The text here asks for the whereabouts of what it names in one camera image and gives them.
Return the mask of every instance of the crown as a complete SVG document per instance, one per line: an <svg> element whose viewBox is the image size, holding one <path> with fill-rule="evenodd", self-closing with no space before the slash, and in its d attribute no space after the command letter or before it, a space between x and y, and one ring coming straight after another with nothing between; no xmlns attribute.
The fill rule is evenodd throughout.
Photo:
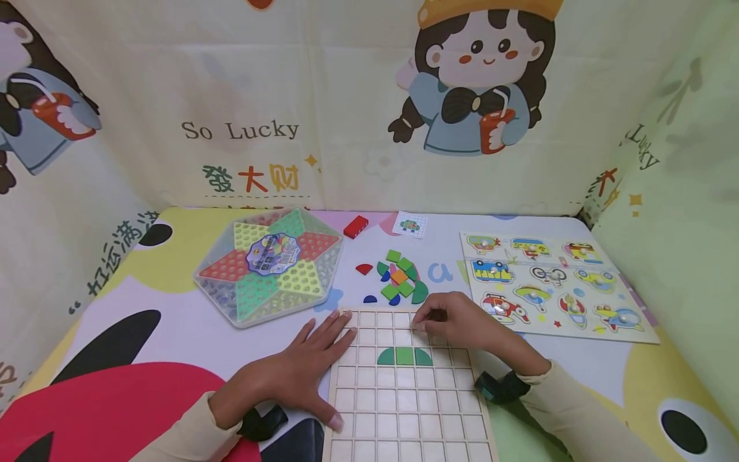
<svg viewBox="0 0 739 462"><path fill-rule="evenodd" d="M455 16L485 10L520 10L554 21L564 0L424 0L418 25L426 29Z"/></svg>

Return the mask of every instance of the orange square tile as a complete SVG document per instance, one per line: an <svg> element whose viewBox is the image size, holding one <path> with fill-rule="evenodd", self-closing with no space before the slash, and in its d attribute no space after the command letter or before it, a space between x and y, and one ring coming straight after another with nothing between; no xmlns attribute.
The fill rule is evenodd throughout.
<svg viewBox="0 0 739 462"><path fill-rule="evenodd" d="M390 279L395 281L397 284L403 284L406 279L408 279L408 276L402 270L397 270L390 275Z"/></svg>

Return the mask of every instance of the red eraser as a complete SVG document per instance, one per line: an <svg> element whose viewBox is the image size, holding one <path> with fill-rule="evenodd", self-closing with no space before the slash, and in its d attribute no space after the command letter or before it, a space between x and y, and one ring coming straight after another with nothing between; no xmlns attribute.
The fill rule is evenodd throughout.
<svg viewBox="0 0 739 462"><path fill-rule="evenodd" d="M370 221L367 218L362 217L361 215L357 215L357 217L352 220L349 225L344 228L344 236L350 237L352 239L356 238L359 233L361 233L367 225L369 225Z"/></svg>

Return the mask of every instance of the blue shirt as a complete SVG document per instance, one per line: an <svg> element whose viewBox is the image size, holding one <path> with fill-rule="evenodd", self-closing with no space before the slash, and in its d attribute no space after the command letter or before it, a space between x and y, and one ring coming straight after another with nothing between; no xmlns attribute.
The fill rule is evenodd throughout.
<svg viewBox="0 0 739 462"><path fill-rule="evenodd" d="M521 89L515 85L506 86L511 91L508 108L516 112L516 116L503 129L503 144L511 146L518 143L528 131L529 111L526 98ZM470 112L464 120L457 123L444 122L441 117L441 105L450 88L442 84L431 74L421 72L411 82L408 93L418 113L429 125L429 133L423 148L437 154L474 156L480 154L480 119L483 116ZM472 88L478 95L489 88Z"/></svg>
<svg viewBox="0 0 739 462"><path fill-rule="evenodd" d="M49 92L64 93L69 96L72 99L72 114L77 120L93 129L100 129L100 118L72 87L54 75L38 69L26 68L20 72L33 76ZM0 92L7 91L7 84L8 81L0 81ZM0 129L0 149L16 153L16 157L28 169L28 172L36 175L48 167L73 141L36 117L30 109L20 109L18 115L21 118L20 135L14 137Z"/></svg>

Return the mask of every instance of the round label sticker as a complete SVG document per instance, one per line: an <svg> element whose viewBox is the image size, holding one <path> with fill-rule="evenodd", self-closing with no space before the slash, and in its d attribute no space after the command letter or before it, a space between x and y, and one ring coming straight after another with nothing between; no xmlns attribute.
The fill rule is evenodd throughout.
<svg viewBox="0 0 739 462"><path fill-rule="evenodd" d="M268 276L282 274L298 262L300 246L286 234L268 234L251 245L246 262L249 271Z"/></svg>

